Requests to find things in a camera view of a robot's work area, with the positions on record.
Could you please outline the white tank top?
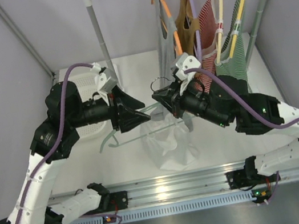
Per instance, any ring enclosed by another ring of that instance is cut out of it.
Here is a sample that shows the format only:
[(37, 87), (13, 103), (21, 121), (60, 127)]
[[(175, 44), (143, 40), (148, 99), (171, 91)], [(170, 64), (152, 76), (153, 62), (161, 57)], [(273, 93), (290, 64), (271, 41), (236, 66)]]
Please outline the white tank top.
[(199, 158), (187, 126), (170, 114), (164, 120), (142, 124), (140, 134), (143, 149), (158, 169), (183, 171)]

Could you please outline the green plastic hanger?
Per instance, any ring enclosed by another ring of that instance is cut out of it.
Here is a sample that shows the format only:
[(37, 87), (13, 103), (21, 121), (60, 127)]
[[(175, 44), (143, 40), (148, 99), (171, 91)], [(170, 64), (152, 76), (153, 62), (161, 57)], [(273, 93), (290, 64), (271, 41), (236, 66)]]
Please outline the green plastic hanger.
[(137, 139), (146, 137), (145, 134), (137, 135), (137, 137), (131, 140), (119, 142), (116, 136), (117, 133), (123, 134), (129, 132), (149, 121), (161, 121), (161, 118), (164, 118), (166, 114), (169, 114), (168, 110), (158, 102), (145, 108), (141, 107), (137, 110), (128, 108), (127, 105), (121, 106), (121, 108), (124, 109), (124, 112), (119, 114), (119, 117), (124, 117), (124, 119), (120, 119), (118, 121), (118, 129), (114, 129), (104, 138), (99, 149), (100, 153), (104, 151), (105, 146), (110, 148), (118, 148), (124, 146), (125, 144), (136, 141)]

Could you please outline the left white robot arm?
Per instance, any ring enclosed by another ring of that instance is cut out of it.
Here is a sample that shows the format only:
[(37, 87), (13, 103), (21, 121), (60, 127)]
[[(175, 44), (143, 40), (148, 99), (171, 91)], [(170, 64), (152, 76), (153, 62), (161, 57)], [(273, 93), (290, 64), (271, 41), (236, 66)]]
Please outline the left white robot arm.
[(53, 86), (45, 99), (47, 119), (35, 130), (29, 165), (20, 196), (9, 217), (0, 224), (70, 224), (83, 215), (101, 214), (110, 207), (110, 191), (91, 183), (61, 204), (49, 206), (60, 169), (80, 136), (77, 128), (111, 121), (114, 130), (126, 133), (150, 120), (141, 112), (145, 104), (110, 85), (107, 99), (82, 101), (71, 81)]

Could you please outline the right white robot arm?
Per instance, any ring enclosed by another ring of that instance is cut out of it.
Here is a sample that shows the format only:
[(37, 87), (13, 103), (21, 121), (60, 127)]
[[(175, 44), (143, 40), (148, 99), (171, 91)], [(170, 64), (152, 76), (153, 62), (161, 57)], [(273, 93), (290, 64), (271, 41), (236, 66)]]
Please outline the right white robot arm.
[(270, 95), (250, 93), (245, 80), (217, 77), (208, 93), (199, 92), (193, 85), (182, 90), (181, 84), (174, 82), (153, 92), (152, 98), (175, 118), (190, 113), (221, 127), (235, 123), (235, 131), (246, 135), (282, 134), (293, 138), (279, 149), (248, 157), (243, 169), (227, 175), (232, 187), (256, 185), (278, 171), (299, 166), (299, 109)]

